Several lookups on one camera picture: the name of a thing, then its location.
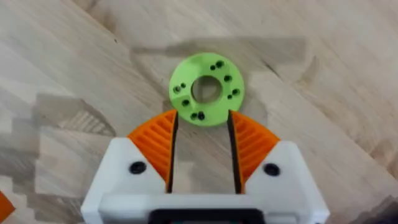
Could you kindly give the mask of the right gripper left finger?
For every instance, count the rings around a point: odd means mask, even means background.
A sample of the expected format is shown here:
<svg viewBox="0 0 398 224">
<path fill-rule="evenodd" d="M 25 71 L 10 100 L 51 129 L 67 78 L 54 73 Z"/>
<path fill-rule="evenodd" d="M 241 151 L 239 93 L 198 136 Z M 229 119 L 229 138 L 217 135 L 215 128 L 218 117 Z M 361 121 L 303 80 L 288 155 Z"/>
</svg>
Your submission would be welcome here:
<svg viewBox="0 0 398 224">
<path fill-rule="evenodd" d="M 177 129 L 178 112 L 168 110 L 110 141 L 81 206 L 85 223 L 149 222 L 172 191 Z"/>
</svg>

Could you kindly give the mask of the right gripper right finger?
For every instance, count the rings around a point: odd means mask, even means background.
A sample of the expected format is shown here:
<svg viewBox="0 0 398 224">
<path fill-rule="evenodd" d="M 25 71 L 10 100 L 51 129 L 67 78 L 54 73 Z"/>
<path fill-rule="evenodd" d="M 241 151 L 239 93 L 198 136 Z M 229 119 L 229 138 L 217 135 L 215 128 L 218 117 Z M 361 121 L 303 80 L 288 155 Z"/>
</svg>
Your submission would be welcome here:
<svg viewBox="0 0 398 224">
<path fill-rule="evenodd" d="M 235 192 L 264 223 L 326 223 L 330 211 L 296 143 L 233 110 L 228 131 Z"/>
</svg>

